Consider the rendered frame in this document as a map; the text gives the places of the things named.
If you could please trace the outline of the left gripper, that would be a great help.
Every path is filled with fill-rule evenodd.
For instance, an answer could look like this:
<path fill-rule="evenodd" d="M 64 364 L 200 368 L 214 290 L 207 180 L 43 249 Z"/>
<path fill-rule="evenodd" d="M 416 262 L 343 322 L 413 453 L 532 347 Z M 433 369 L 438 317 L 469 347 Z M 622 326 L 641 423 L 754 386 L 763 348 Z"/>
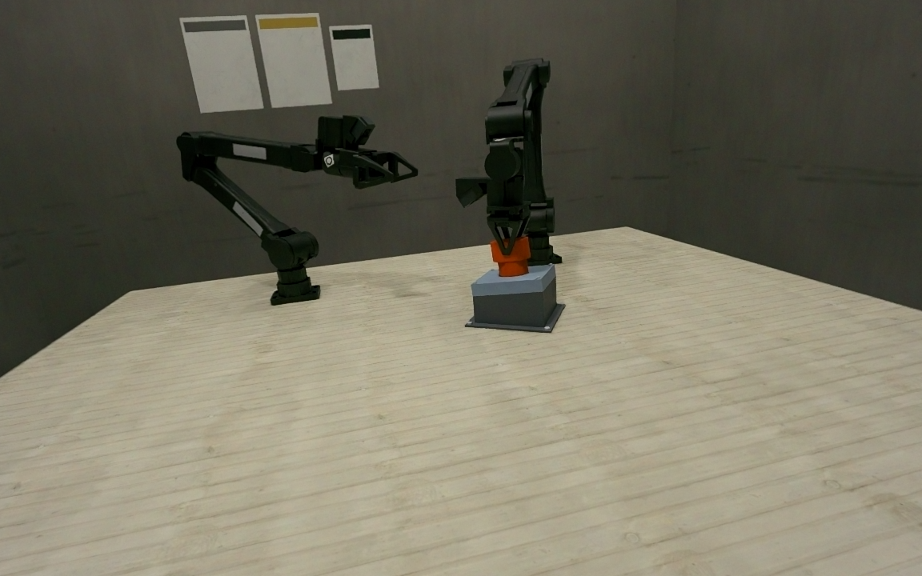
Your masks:
<path fill-rule="evenodd" d="M 510 255 L 517 237 L 522 237 L 526 230 L 528 220 L 531 218 L 531 201 L 523 200 L 524 176 L 512 178 L 512 182 L 505 180 L 505 206 L 487 206 L 487 224 L 494 235 L 503 255 Z M 498 227 L 500 226 L 505 239 L 510 239 L 507 248 L 503 244 Z M 509 234 L 508 227 L 512 227 Z"/>

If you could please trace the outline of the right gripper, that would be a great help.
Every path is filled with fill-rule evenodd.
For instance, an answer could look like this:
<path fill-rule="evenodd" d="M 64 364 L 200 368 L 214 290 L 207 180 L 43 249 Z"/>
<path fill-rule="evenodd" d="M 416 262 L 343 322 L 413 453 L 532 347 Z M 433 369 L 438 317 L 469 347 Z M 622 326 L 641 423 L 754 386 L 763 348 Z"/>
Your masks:
<path fill-rule="evenodd" d="M 366 187 L 383 185 L 383 183 L 387 182 L 399 182 L 399 180 L 418 176 L 419 169 L 400 156 L 398 152 L 372 152 L 365 153 L 365 156 L 362 155 L 364 154 L 354 154 L 354 168 L 339 166 L 338 163 L 338 168 L 343 177 L 354 179 L 355 189 L 362 190 L 366 189 Z M 382 167 L 387 162 L 388 169 Z M 412 174 L 399 176 L 399 162 L 411 169 Z"/>

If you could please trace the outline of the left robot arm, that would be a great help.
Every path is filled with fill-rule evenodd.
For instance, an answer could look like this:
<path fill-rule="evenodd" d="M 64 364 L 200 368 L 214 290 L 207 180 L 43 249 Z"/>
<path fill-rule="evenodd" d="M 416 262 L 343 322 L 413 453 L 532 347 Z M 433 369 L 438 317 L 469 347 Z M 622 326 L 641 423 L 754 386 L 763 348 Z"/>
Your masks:
<path fill-rule="evenodd" d="M 505 206 L 505 180 L 512 182 L 512 178 L 524 175 L 524 201 L 547 203 L 528 207 L 531 218 L 523 232 L 531 252 L 528 266 L 561 263 L 561 257 L 549 245 L 549 233 L 554 233 L 554 197 L 548 198 L 543 186 L 541 106 L 543 88 L 547 88 L 550 76 L 550 61 L 543 62 L 543 58 L 513 61 L 511 66 L 505 66 L 506 89 L 484 116 L 486 142 L 490 145 L 484 171 L 489 178 L 456 179 L 456 197 L 463 208 L 486 195 L 487 206 Z M 494 138 L 510 139 L 493 141 Z M 523 142 L 523 149 L 515 147 L 515 142 Z"/>

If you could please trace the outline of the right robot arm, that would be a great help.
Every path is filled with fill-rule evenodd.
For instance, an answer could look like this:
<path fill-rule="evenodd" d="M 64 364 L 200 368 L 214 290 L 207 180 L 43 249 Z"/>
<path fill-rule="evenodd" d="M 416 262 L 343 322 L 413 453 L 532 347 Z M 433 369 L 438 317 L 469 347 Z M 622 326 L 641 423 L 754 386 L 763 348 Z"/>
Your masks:
<path fill-rule="evenodd" d="M 272 306 L 319 299 L 321 286 L 311 285 L 304 266 L 317 258 L 318 241 L 310 232 L 300 232 L 297 227 L 289 227 L 272 218 L 259 202 L 221 172 L 215 164 L 218 157 L 281 166 L 303 174 L 323 170 L 325 174 L 343 178 L 338 163 L 354 168 L 354 154 L 377 152 L 359 147 L 366 145 L 374 128 L 374 122 L 368 117 L 343 114 L 342 117 L 319 117 L 315 145 L 215 134 L 214 131 L 183 132 L 182 136 L 177 136 L 184 180 L 207 190 L 263 239 L 261 248 L 270 256 L 272 265 L 278 267 L 278 290 L 272 293 Z M 334 150 L 335 147 L 340 150 Z"/>

